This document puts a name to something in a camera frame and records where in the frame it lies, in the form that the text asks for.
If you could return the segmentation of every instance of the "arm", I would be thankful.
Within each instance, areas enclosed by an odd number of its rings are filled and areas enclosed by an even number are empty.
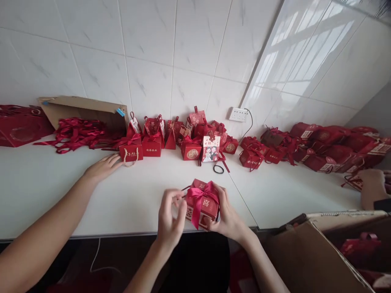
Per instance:
[[[45,274],[79,224],[97,184],[113,173],[119,155],[89,167],[68,193],[0,255],[0,292],[26,292]]]
[[[183,196],[180,190],[165,190],[159,210],[158,236],[124,293],[151,292],[160,270],[168,261],[183,233],[187,210],[186,201],[181,201],[176,220],[171,214],[173,198],[181,199]]]
[[[289,292],[283,280],[269,260],[255,233],[239,218],[229,203],[225,188],[214,184],[219,192],[220,222],[209,220],[208,228],[238,242],[247,252],[261,292]]]

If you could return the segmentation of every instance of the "blue tape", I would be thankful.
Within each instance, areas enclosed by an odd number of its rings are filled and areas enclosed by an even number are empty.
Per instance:
[[[117,112],[122,116],[122,117],[125,117],[125,114],[122,112],[122,110],[120,108],[117,109]]]

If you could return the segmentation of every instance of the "hand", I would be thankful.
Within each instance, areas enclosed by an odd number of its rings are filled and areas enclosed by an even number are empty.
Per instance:
[[[221,217],[219,222],[212,221],[210,218],[207,219],[207,227],[210,231],[223,234],[243,246],[243,242],[248,238],[248,235],[254,233],[246,226],[229,203],[227,190],[215,183],[213,185],[219,192]]]
[[[104,157],[100,161],[88,167],[88,169],[84,172],[83,177],[99,183],[123,165],[122,162],[116,164],[119,158],[121,158],[119,154]]]
[[[182,200],[178,206],[178,217],[175,220],[172,217],[171,204],[173,200],[177,203],[183,196],[183,191],[166,189],[159,209],[158,237],[156,238],[156,243],[160,248],[167,250],[170,254],[182,236],[187,211],[187,203],[185,200]]]

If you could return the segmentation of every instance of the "gold circular emblem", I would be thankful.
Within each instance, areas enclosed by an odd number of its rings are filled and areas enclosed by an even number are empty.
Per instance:
[[[187,152],[186,156],[188,159],[194,160],[198,156],[198,151],[196,149],[191,149]]]
[[[235,149],[235,145],[234,145],[234,144],[229,144],[229,145],[227,145],[227,147],[225,148],[225,150],[226,150],[226,151],[229,151],[229,152],[233,151],[234,149]]]

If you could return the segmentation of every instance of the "rope handle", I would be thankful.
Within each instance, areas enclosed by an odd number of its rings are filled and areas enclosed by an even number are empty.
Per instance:
[[[136,162],[138,161],[138,148],[136,148],[136,154],[137,154],[137,158],[136,158],[136,160],[134,161],[134,163],[133,163],[132,165],[128,165],[128,164],[126,164],[127,150],[125,149],[125,156],[123,157],[123,165],[124,165],[125,167],[128,167],[128,168],[134,166],[134,165],[136,164]]]

